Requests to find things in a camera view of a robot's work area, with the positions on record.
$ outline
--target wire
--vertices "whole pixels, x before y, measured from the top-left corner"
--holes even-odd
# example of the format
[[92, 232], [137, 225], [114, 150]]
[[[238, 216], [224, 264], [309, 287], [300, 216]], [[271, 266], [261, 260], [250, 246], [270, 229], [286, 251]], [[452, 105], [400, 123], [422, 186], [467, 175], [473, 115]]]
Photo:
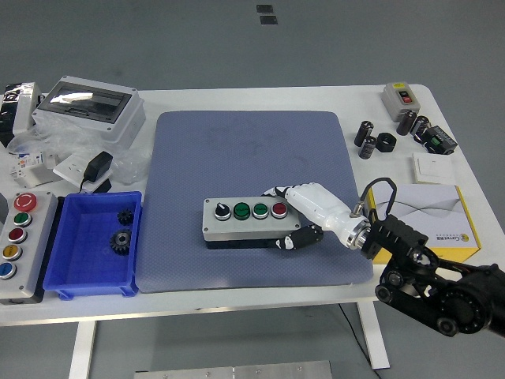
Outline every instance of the wire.
[[[353, 333], [353, 336], [354, 336], [354, 339], [356, 340], [356, 343], [357, 345], [359, 346], [361, 352], [363, 353], [365, 359], [366, 359], [366, 362], [368, 362], [368, 364], [371, 366], [372, 363], [370, 362], [370, 358], [367, 356], [367, 354], [365, 353], [365, 349], [361, 346], [361, 343], [359, 341], [359, 339], [357, 338], [356, 336], [356, 332], [354, 331], [354, 328], [353, 328], [353, 325], [351, 324], [349, 318], [347, 317], [346, 315], [346, 312], [344, 312], [344, 309], [342, 308], [342, 306], [339, 304], [339, 308], [340, 310], [342, 311], [342, 314], [344, 315], [344, 317], [346, 318], [347, 320], [347, 324], [349, 324], [349, 327], [350, 327], [350, 331]], [[379, 379], [382, 379], [382, 377], [379, 375], [379, 373], [377, 373], [376, 370], [372, 369], [373, 373], [379, 378]]]
[[84, 185], [84, 182], [86, 182], [86, 178], [82, 179], [82, 182], [80, 183], [80, 187], [79, 187], [79, 192], [78, 193], [80, 193], [82, 191], [82, 186]]
[[[363, 193], [361, 194], [361, 197], [360, 197], [360, 201], [365, 201], [366, 196], [368, 195], [369, 190], [372, 188], [372, 186], [374, 184], [376, 184], [378, 182], [387, 182], [387, 184], [389, 184], [389, 186], [393, 190], [393, 192], [391, 192], [391, 196], [389, 197], [389, 201], [387, 203], [387, 208], [386, 208], [386, 216], [387, 216], [387, 215], [389, 215], [389, 212], [391, 211], [391, 208], [393, 208], [393, 204], [394, 204], [395, 198], [396, 198], [396, 192], [398, 190], [397, 187], [396, 187], [395, 182], [393, 182], [391, 178], [383, 177], [383, 178], [377, 178], [375, 180], [372, 180], [365, 187], [365, 189], [363, 190]], [[377, 216], [377, 211], [374, 208], [370, 209], [370, 212], [368, 213], [368, 219], [370, 220], [371, 223], [372, 223], [372, 217], [373, 216], [375, 216], [377, 219], [379, 218]]]

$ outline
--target white table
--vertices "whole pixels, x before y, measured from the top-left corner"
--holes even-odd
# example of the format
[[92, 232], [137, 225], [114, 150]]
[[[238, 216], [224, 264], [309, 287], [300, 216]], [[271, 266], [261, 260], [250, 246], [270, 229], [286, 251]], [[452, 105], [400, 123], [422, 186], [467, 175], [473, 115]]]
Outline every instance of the white table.
[[[411, 88], [421, 103], [420, 114], [427, 116], [433, 125], [439, 125], [454, 137], [438, 108], [432, 93], [422, 85]], [[359, 193], [373, 179], [388, 176], [397, 184], [413, 183], [413, 152], [425, 152], [411, 136], [398, 136], [396, 124], [380, 100], [383, 85], [317, 88], [241, 88], [212, 90], [141, 91], [145, 100], [146, 122], [132, 148], [152, 149], [154, 130], [159, 115], [169, 111], [331, 111], [339, 117], [340, 125], [350, 154], [357, 190]], [[373, 135], [389, 132], [398, 138], [391, 154], [374, 152], [367, 160], [357, 156], [354, 137], [362, 121], [373, 122]], [[12, 197], [21, 188], [12, 180], [5, 167], [6, 152], [0, 150], [0, 192]], [[454, 176], [466, 200], [469, 213], [481, 240], [482, 249], [467, 263], [483, 265], [497, 263], [505, 267], [505, 234], [501, 230], [482, 189], [479, 187], [460, 148], [451, 155]], [[113, 182], [111, 191], [139, 190], [144, 192], [146, 180], [131, 186]], [[51, 190], [58, 196], [76, 192], [66, 182], [49, 183], [37, 190]], [[289, 306], [309, 306], [357, 302], [365, 326], [368, 348], [374, 368], [388, 367], [383, 351], [382, 337], [378, 331], [372, 301], [382, 265], [374, 266], [374, 276], [367, 283], [336, 287], [249, 288], [210, 291], [186, 291], [159, 294], [141, 294], [133, 298], [118, 295], [76, 297], [70, 302], [59, 300], [56, 294], [46, 293], [40, 304], [1, 306], [0, 325], [32, 325], [79, 321], [76, 351], [71, 377], [82, 377], [81, 364], [89, 364], [95, 322], [132, 317], [155, 317], [175, 314], [224, 312]]]

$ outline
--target button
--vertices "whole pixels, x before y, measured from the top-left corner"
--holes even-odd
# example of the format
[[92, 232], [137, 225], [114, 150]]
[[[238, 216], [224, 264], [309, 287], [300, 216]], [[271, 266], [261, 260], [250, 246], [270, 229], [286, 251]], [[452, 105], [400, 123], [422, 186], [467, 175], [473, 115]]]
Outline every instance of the button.
[[6, 262], [0, 265], [0, 279], [10, 279], [16, 274], [17, 267], [14, 263]]
[[33, 193], [22, 193], [14, 200], [14, 208], [20, 212], [30, 212], [37, 206], [37, 197]]
[[218, 203], [215, 206], [214, 216], [219, 221], [228, 220], [231, 217], [230, 207], [223, 203]]
[[12, 243], [22, 243], [27, 236], [28, 233], [25, 229], [17, 227], [9, 232], [9, 241]]
[[275, 203], [271, 207], [271, 215], [276, 219], [283, 219], [287, 216], [287, 206], [284, 203]]
[[21, 256], [23, 253], [23, 249], [21, 246], [16, 245], [8, 245], [3, 249], [3, 257], [7, 261], [15, 261], [17, 258]]
[[32, 215], [27, 212], [21, 212], [14, 216], [14, 225], [17, 227], [27, 227], [32, 223]]
[[255, 219], [266, 219], [268, 217], [268, 206], [263, 203], [258, 203], [252, 207], [252, 215]]
[[234, 216], [237, 220], [246, 220], [251, 216], [251, 208], [246, 203], [238, 203], [234, 206]]

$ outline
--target blue button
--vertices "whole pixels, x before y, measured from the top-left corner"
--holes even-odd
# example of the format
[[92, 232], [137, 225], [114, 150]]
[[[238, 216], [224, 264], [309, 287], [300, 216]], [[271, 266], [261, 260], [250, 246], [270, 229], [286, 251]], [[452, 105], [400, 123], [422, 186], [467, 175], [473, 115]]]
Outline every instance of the blue button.
[[6, 262], [0, 265], [0, 279], [8, 279], [16, 273], [16, 266]]

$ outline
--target push button box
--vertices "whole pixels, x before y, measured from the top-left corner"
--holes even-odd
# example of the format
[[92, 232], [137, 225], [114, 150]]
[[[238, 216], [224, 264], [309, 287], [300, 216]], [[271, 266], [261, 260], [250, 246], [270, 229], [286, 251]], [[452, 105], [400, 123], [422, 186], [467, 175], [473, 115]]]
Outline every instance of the push button box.
[[9, 202], [0, 234], [0, 303], [42, 300], [39, 274], [57, 206], [51, 192], [18, 193]]
[[393, 122], [402, 121], [403, 115], [408, 111], [418, 113], [421, 109], [412, 89], [404, 82], [386, 84], [380, 98]]
[[207, 242], [284, 238], [300, 228], [296, 209], [279, 197], [224, 197], [204, 201]]

